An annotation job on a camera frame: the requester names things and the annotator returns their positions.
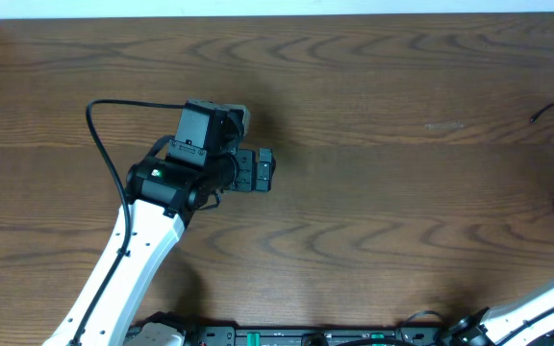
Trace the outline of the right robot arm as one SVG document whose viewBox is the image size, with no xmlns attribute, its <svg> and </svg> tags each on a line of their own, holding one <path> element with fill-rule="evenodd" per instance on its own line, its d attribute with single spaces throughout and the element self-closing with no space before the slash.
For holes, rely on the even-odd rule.
<svg viewBox="0 0 554 346">
<path fill-rule="evenodd" d="M 484 308 L 443 332 L 441 343 L 456 346 L 526 346 L 554 331 L 554 279 L 502 306 Z"/>
</svg>

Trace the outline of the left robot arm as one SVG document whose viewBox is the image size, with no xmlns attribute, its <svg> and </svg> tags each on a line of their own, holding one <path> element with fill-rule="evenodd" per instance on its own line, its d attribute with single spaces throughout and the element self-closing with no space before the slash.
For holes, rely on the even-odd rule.
<svg viewBox="0 0 554 346">
<path fill-rule="evenodd" d="M 125 179 L 95 142 L 121 200 L 112 235 L 73 307 L 48 345 L 182 345 L 180 327 L 132 325 L 166 255 L 193 215 L 225 191 L 268 192 L 271 150 L 241 148 L 251 114 L 243 105 L 189 100 L 178 106 L 177 132 L 159 138 Z"/>
</svg>

